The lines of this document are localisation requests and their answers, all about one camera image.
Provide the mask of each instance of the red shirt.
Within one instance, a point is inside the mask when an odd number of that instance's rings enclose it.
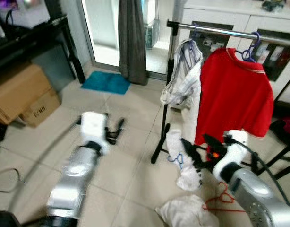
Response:
[[[224,131],[244,129],[264,137],[273,114],[273,92],[259,63],[240,61],[235,49],[213,52],[202,66],[202,96],[195,143],[208,134],[223,142]]]

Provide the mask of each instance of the blue mat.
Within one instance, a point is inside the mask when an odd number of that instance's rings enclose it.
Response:
[[[124,95],[130,83],[117,73],[95,71],[81,88]]]

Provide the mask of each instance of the gray curtain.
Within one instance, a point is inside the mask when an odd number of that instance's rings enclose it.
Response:
[[[131,83],[147,84],[141,0],[119,0],[120,72]]]

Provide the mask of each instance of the black desk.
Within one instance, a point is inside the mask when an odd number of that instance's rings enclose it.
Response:
[[[68,59],[74,65],[79,82],[84,83],[85,76],[81,63],[77,57],[76,47],[70,33],[66,16],[38,25],[31,30],[23,29],[20,33],[11,33],[8,40],[4,43],[2,42],[0,45],[0,61],[6,59],[6,61],[3,61],[3,65],[7,65],[13,60],[10,58],[10,55],[14,52],[24,51],[30,48],[34,43],[45,43],[49,39],[56,39],[60,34],[63,34],[69,52]],[[0,124],[0,142],[4,140],[6,130],[7,125]]]

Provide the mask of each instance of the cardboard box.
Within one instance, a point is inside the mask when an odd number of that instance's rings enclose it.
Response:
[[[36,102],[20,114],[20,118],[30,127],[37,127],[60,106],[56,91],[51,88]]]
[[[0,123],[11,123],[50,88],[45,74],[37,65],[20,64],[1,72]]]

